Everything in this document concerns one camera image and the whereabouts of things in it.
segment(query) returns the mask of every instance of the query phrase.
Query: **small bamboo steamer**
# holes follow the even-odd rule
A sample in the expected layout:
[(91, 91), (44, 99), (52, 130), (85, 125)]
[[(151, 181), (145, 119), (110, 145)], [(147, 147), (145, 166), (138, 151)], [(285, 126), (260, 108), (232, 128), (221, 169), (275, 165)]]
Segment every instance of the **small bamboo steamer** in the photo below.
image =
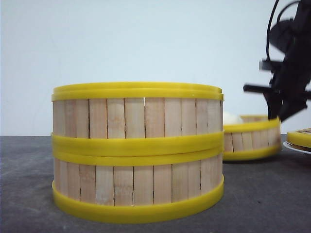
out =
[(223, 195), (223, 94), (189, 83), (54, 89), (54, 201), (77, 217), (145, 223), (203, 211)]
[(224, 125), (224, 161), (262, 159), (281, 150), (280, 122), (266, 115), (241, 116), (243, 124)]
[(311, 152), (311, 128), (288, 132), (287, 141), (295, 149)]

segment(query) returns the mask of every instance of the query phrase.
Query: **dark gray tabletop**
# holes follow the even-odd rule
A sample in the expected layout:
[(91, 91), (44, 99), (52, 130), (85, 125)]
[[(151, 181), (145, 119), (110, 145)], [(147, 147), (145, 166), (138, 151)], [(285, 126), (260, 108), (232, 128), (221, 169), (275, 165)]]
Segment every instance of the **dark gray tabletop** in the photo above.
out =
[(225, 163), (224, 176), (221, 201), (193, 216), (137, 225), (86, 221), (53, 203), (50, 137), (1, 137), (1, 232), (311, 232), (310, 155), (283, 148), (264, 160)]

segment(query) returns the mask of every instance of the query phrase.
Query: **white plate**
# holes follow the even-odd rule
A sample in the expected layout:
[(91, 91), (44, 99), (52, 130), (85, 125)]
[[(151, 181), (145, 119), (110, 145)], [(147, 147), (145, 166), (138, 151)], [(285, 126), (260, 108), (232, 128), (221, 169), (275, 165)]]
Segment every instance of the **white plate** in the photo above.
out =
[(287, 142), (287, 141), (283, 142), (283, 146), (285, 146), (287, 149), (290, 149), (290, 150), (294, 150), (294, 151), (301, 152), (301, 153), (305, 153), (305, 154), (311, 154), (310, 151), (299, 150), (299, 149), (293, 148), (293, 147), (291, 146), (291, 143), (289, 143), (289, 142)]

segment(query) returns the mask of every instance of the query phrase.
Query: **white background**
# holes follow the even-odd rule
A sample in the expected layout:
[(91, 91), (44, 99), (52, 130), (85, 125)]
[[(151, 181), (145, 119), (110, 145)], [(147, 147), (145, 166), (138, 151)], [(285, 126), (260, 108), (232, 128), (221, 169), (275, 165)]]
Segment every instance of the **white background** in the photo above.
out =
[[(276, 14), (289, 1), (280, 1)], [(267, 114), (258, 70), (272, 0), (2, 0), (1, 135), (49, 135), (52, 89), (110, 81), (215, 85), (225, 111)], [(290, 8), (286, 17), (295, 15)], [(282, 59), (271, 49), (272, 59)], [(282, 132), (311, 126), (309, 109)]]

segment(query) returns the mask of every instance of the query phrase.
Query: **yellow ring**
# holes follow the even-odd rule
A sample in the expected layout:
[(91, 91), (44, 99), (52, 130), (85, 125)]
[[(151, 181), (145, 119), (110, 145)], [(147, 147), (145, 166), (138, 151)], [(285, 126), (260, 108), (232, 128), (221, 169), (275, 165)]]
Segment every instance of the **yellow ring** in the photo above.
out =
[(223, 100), (218, 87), (165, 82), (84, 83), (54, 89), (52, 101), (97, 98), (203, 98)]
[(154, 156), (208, 150), (223, 145), (224, 132), (154, 138), (73, 138), (51, 134), (53, 151), (84, 156)]
[(60, 194), (52, 183), (55, 204), (64, 212), (92, 221), (109, 223), (148, 223), (186, 217), (204, 211), (216, 204), (224, 194), (221, 183), (199, 197), (175, 203), (148, 206), (105, 206), (70, 199)]
[(138, 157), (100, 157), (69, 154), (53, 151), (53, 156), (59, 160), (84, 165), (96, 166), (152, 166), (165, 164), (179, 164), (198, 161), (216, 156), (223, 152), (223, 147), (212, 148), (209, 150), (196, 151), (183, 154), (165, 154), (156, 156)]
[(225, 133), (243, 133), (250, 131), (266, 130), (278, 126), (280, 126), (279, 119), (273, 119), (267, 121), (249, 122), (244, 124), (224, 125), (224, 131)]
[(281, 150), (281, 145), (261, 148), (257, 150), (243, 150), (237, 152), (224, 152), (224, 161), (242, 161), (255, 160), (269, 157), (278, 153)]
[(287, 133), (287, 141), (301, 147), (311, 148), (311, 134), (290, 132)]

